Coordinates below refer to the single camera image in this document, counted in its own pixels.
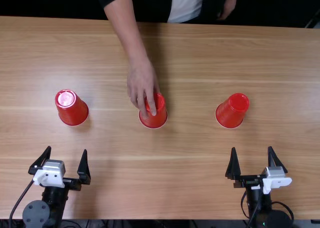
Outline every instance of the wood grain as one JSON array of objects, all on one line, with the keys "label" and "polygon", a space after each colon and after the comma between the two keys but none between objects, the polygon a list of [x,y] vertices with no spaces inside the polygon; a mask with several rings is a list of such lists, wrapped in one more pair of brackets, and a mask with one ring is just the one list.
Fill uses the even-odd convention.
[{"label": "wood grain", "polygon": [[[232,147],[243,174],[259,174],[273,146],[293,182],[272,192],[297,219],[320,217],[320,30],[139,24],[169,119],[143,127],[127,97],[128,62],[108,21],[0,17],[0,218],[50,145],[76,177],[88,150],[90,186],[69,192],[64,218],[243,219],[243,189],[225,178]],[[74,90],[89,119],[64,125],[54,103]],[[220,127],[214,110],[242,92],[243,124]],[[27,203],[41,199],[33,186]]]}]

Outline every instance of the white shirt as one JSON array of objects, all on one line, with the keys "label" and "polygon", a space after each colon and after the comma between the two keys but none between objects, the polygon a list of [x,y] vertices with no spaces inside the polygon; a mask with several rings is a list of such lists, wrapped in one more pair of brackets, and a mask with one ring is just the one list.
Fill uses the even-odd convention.
[{"label": "white shirt", "polygon": [[201,6],[202,0],[172,0],[168,23],[182,23],[196,18]]}]

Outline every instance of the hand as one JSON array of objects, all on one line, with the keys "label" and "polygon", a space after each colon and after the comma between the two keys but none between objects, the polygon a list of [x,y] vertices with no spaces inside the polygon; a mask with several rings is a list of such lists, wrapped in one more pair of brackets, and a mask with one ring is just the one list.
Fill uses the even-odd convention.
[{"label": "hand", "polygon": [[224,6],[223,6],[223,12],[219,16],[218,20],[225,20],[231,12],[235,9],[236,7],[237,0],[225,0]]},{"label": "hand", "polygon": [[130,61],[127,76],[127,91],[131,102],[137,107],[143,117],[147,117],[145,97],[150,107],[151,114],[155,116],[157,109],[154,100],[154,90],[159,93],[159,85],[153,65],[146,57]]}]

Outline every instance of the red plastic cup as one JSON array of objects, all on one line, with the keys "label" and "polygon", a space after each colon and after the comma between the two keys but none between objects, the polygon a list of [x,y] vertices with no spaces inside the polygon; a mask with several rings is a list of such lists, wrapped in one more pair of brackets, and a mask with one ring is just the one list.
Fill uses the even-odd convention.
[{"label": "red plastic cup", "polygon": [[68,126],[80,125],[89,115],[87,104],[69,89],[60,90],[56,94],[55,105],[60,119]]},{"label": "red plastic cup", "polygon": [[162,127],[166,123],[168,118],[165,98],[161,94],[155,93],[154,102],[155,102],[155,108],[156,108],[155,116],[153,116],[150,112],[150,107],[147,102],[147,98],[144,99],[147,118],[143,118],[141,115],[141,111],[139,111],[139,119],[142,125],[150,129],[157,129]]},{"label": "red plastic cup", "polygon": [[225,128],[236,128],[241,125],[249,109],[249,99],[242,93],[235,93],[215,110],[215,118]]}]

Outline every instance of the floor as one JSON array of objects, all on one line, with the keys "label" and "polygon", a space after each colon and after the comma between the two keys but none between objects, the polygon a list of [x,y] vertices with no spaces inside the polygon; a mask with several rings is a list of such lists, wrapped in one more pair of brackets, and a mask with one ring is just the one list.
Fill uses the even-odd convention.
[{"label": "floor", "polygon": [[[14,222],[12,228],[23,228]],[[8,220],[0,220],[0,228],[8,228]],[[242,220],[63,220],[60,228],[245,228]],[[320,228],[311,220],[295,220],[293,228]]]}]

